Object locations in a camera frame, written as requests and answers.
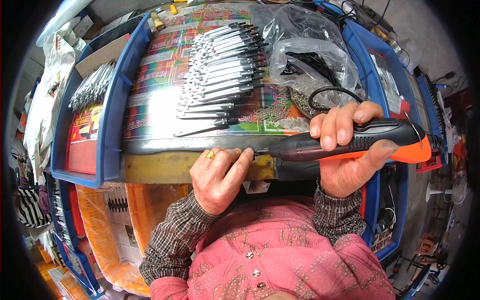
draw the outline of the fingernail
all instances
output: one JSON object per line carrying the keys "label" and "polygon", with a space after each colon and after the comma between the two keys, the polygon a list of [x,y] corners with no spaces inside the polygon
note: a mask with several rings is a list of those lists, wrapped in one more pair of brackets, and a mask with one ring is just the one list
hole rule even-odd
{"label": "fingernail", "polygon": [[388,151],[385,157],[389,157],[398,151],[398,145],[389,140],[384,141],[382,148]]}
{"label": "fingernail", "polygon": [[310,136],[312,137],[315,137],[315,136],[318,136],[318,128],[316,127],[313,127],[313,128],[310,128]]}
{"label": "fingernail", "polygon": [[323,149],[330,149],[332,148],[332,138],[329,136],[324,137],[322,141],[322,148]]}
{"label": "fingernail", "polygon": [[347,132],[345,131],[345,129],[340,129],[336,133],[336,140],[338,143],[344,143],[347,141]]}
{"label": "fingernail", "polygon": [[353,118],[356,120],[361,120],[365,116],[365,112],[363,110],[358,110],[354,115]]}

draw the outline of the patterned pink blouse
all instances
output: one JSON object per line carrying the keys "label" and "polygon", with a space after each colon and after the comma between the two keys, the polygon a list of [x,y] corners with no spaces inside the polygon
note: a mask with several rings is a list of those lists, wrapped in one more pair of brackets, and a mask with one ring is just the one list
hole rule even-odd
{"label": "patterned pink blouse", "polygon": [[196,244],[188,280],[155,279],[152,299],[394,299],[362,238],[343,235],[332,246],[312,224],[313,206],[299,203],[313,199],[301,198],[245,204],[214,223]]}

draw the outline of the fan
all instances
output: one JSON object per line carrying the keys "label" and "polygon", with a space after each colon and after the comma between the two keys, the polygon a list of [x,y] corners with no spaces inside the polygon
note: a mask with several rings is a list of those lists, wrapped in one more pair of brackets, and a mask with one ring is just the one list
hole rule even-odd
{"label": "fan", "polygon": [[432,190],[430,181],[427,183],[427,191],[425,192],[425,201],[430,200],[430,195],[441,194],[451,195],[451,200],[454,204],[461,204],[467,195],[467,178],[465,176],[458,176],[450,190],[440,191]]}

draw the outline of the orange and black screwdriver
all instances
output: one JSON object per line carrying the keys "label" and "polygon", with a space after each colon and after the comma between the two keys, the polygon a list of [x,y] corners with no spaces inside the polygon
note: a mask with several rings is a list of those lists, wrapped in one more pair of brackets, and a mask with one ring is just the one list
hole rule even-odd
{"label": "orange and black screwdriver", "polygon": [[363,156],[379,140],[390,140],[399,146],[390,158],[404,163],[419,163],[439,155],[444,150],[440,137],[426,134],[415,122],[404,119],[372,119],[365,124],[353,125],[353,138],[345,146],[337,145],[332,151],[320,146],[320,139],[309,132],[288,136],[271,144],[255,155],[269,154],[285,161],[314,161],[324,159],[356,158]]}

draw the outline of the striped cloth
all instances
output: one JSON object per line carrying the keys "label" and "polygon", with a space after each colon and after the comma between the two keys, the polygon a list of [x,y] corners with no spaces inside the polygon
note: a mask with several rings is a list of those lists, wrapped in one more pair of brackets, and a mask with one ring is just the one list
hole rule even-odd
{"label": "striped cloth", "polygon": [[38,195],[34,189],[18,188],[20,205],[18,208],[18,218],[22,224],[31,228],[42,227],[52,221],[50,212],[46,215],[42,213],[38,205]]}

